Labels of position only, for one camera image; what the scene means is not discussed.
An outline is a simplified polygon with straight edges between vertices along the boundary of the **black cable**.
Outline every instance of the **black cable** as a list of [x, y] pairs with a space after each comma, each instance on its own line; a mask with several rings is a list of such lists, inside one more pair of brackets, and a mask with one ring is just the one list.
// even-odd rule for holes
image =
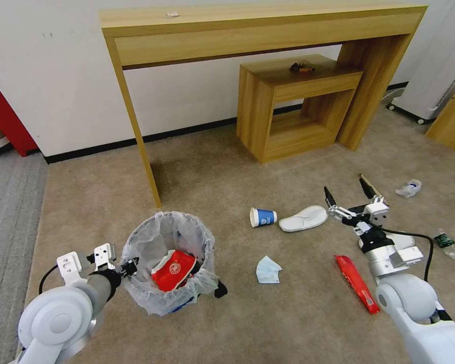
[[382, 230], [382, 231], [387, 232], [387, 233], [413, 236], [413, 237], [424, 238], [424, 239], [428, 240], [430, 242], [430, 252], [428, 253], [428, 260], [426, 261], [425, 276], [424, 276], [425, 282], [428, 281], [428, 273], [430, 271], [431, 258], [433, 257], [433, 239], [431, 237], [429, 237], [427, 235], [423, 235], [423, 234], [405, 233], [405, 232], [399, 232], [399, 231], [396, 231], [396, 230], [385, 229], [383, 227], [374, 225], [372, 222], [369, 222], [369, 224], [372, 227], [377, 228], [377, 229]]
[[46, 281], [46, 278], [49, 276], [49, 274], [51, 274], [57, 267], [57, 264], [54, 265], [51, 269], [48, 270], [48, 272], [46, 274], [44, 274], [44, 276], [42, 277], [42, 279], [40, 280], [40, 283], [39, 283], [39, 294], [42, 293], [42, 289], [44, 288], [44, 282]]

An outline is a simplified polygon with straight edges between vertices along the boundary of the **trash can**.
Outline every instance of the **trash can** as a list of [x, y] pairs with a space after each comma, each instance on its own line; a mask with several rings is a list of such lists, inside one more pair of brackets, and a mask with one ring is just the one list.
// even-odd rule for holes
[[[172, 249], [194, 255], [201, 266], [183, 287], [164, 292], [153, 281], [151, 270]], [[148, 314], [175, 312], [222, 285], [214, 272], [214, 236], [198, 217], [187, 213], [158, 212], [145, 220], [129, 236], [121, 263], [135, 257], [139, 258], [137, 275], [123, 280], [123, 285]]]

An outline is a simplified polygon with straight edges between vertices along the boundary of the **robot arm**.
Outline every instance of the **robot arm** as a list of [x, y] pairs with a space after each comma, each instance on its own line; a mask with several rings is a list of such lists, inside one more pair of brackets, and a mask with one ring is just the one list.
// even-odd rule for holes
[[[17, 364], [56, 364], [77, 354], [102, 321], [102, 310], [115, 294], [123, 277], [135, 275], [138, 259], [118, 269], [114, 246], [103, 244], [88, 257], [71, 252], [57, 258], [65, 286], [37, 296], [19, 321], [19, 340], [24, 349]], [[94, 263], [95, 271], [83, 268]]]
[[377, 302], [396, 323], [412, 362], [455, 364], [455, 322], [428, 282], [404, 272], [423, 259], [421, 251], [416, 246], [396, 249], [381, 230], [389, 207], [363, 179], [359, 181], [371, 202], [345, 209], [336, 205], [325, 187], [329, 215], [351, 226], [361, 239], [360, 248], [378, 285]]

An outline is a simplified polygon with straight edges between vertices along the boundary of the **paper cup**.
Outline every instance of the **paper cup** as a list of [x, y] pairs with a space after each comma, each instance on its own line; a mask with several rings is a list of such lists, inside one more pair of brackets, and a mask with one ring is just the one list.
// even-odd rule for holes
[[257, 226], [271, 225], [272, 223], [277, 222], [278, 217], [276, 211], [261, 210], [251, 207], [251, 210], [249, 211], [249, 220], [251, 221], [251, 226], [256, 228]]

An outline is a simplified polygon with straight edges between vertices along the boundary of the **surgical mask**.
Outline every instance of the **surgical mask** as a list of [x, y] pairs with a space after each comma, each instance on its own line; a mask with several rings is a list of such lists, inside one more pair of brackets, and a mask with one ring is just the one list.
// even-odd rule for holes
[[256, 276], [260, 283], [280, 283], [278, 271], [282, 268], [265, 255], [256, 267]]

